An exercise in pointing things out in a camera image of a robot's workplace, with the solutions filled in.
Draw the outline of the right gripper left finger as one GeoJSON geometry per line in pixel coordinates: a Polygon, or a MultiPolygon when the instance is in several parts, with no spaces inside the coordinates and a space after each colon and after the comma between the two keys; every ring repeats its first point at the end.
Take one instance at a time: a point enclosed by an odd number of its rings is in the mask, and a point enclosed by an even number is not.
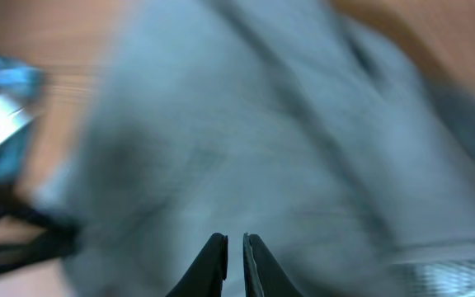
{"type": "Polygon", "coordinates": [[[166,297],[220,297],[228,272],[228,237],[213,233],[166,297]]]}

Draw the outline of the grey shorts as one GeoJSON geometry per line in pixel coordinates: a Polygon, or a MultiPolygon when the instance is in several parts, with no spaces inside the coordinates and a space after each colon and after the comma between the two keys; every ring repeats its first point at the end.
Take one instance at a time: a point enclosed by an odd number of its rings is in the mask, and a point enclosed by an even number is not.
{"type": "Polygon", "coordinates": [[[35,205],[74,296],[163,296],[213,233],[307,296],[475,296],[475,94],[325,1],[144,1],[35,205]]]}

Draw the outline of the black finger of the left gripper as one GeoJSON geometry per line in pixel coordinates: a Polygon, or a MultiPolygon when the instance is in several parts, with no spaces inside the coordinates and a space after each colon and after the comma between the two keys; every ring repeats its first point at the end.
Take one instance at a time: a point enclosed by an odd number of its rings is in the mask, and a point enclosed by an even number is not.
{"type": "Polygon", "coordinates": [[[55,258],[67,257],[77,250],[78,227],[55,222],[0,185],[0,220],[5,217],[36,227],[40,233],[21,242],[0,243],[0,275],[55,258]]]}

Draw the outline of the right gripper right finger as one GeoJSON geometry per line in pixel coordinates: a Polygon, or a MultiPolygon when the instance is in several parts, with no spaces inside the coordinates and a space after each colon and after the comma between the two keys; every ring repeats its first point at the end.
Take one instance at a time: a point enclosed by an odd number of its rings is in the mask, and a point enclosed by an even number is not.
{"type": "Polygon", "coordinates": [[[246,297],[303,297],[257,234],[242,245],[246,297]]]}

